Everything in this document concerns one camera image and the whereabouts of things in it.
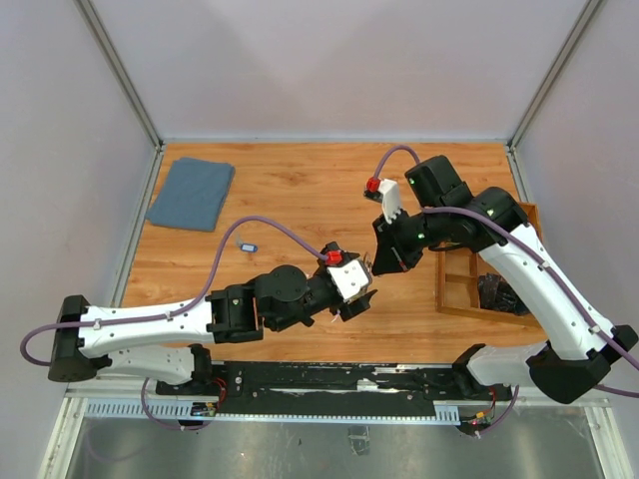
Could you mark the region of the blue tag key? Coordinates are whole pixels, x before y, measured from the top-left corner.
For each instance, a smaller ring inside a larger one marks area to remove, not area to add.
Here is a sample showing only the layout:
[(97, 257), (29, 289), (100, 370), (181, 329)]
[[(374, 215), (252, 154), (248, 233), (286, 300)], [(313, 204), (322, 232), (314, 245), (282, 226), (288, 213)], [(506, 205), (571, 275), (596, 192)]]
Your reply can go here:
[(243, 252), (256, 253), (259, 247), (251, 242), (244, 241), (240, 236), (236, 236), (236, 246)]

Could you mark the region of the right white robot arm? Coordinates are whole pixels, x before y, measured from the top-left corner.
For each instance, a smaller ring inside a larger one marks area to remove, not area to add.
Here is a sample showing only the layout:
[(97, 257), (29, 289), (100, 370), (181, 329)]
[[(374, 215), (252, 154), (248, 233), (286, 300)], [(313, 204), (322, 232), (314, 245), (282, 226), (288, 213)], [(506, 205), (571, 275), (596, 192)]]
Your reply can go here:
[(637, 332), (613, 324), (585, 299), (509, 192), (490, 187), (473, 194), (445, 156), (417, 161), (404, 176), (421, 207), (415, 215), (403, 208), (396, 182), (373, 174), (364, 188), (382, 210), (372, 224), (373, 274), (406, 272), (425, 249), (442, 244), (467, 248), (513, 288), (547, 336), (527, 346), (471, 346), (453, 364), (459, 396), (473, 399), (493, 385), (524, 386), (570, 404), (600, 388), (618, 359), (638, 364), (630, 354)]

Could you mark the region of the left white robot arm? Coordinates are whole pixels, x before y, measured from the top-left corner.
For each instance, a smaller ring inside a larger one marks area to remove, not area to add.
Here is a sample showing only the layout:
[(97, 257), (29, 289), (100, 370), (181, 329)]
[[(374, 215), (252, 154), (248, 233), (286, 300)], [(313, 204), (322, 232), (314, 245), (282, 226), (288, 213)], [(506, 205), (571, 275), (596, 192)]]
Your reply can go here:
[(156, 379), (207, 392), (214, 382), (209, 344), (263, 339), (265, 330), (310, 327), (328, 311), (348, 321), (369, 310), (376, 291), (358, 254), (327, 244), (327, 262), (312, 275), (282, 264), (245, 283), (199, 299), (153, 306), (108, 308), (81, 294), (63, 300), (48, 378), (80, 382), (100, 373)]

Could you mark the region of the large metal keyring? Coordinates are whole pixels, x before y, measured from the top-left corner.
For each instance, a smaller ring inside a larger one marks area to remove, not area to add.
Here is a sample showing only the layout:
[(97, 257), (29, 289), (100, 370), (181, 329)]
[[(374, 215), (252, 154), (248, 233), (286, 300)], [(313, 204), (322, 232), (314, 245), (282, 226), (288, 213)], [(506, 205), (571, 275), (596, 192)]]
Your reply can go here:
[(367, 279), (368, 279), (368, 288), (371, 288), (373, 285), (373, 279), (374, 276), (372, 274), (372, 265), (373, 265), (373, 258), (371, 256), (371, 254), (367, 251), (363, 257), (361, 258), (361, 262), (364, 266), (366, 275), (367, 275)]

